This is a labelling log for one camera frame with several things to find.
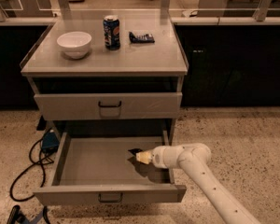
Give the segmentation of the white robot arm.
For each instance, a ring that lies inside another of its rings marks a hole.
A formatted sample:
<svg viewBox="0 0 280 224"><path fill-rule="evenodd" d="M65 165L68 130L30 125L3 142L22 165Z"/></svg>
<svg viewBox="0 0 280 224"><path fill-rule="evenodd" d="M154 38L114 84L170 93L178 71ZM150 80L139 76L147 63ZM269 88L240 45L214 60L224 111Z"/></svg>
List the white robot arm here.
<svg viewBox="0 0 280 224"><path fill-rule="evenodd" d="M181 169L202 190L226 224L260 222L217 180L208 167L210 148L202 143L137 151L136 160L157 168Z"/></svg>

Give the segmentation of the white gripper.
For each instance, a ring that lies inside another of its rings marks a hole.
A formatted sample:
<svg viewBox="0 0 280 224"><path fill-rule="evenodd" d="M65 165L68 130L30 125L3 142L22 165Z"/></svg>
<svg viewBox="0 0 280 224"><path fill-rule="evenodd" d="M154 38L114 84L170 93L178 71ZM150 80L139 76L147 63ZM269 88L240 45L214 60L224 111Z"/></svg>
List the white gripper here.
<svg viewBox="0 0 280 224"><path fill-rule="evenodd" d="M182 152L180 146L160 146L155 147L152 151L141 151L136 154L136 160L143 164L150 164L151 162L162 169L178 168L178 157Z"/></svg>

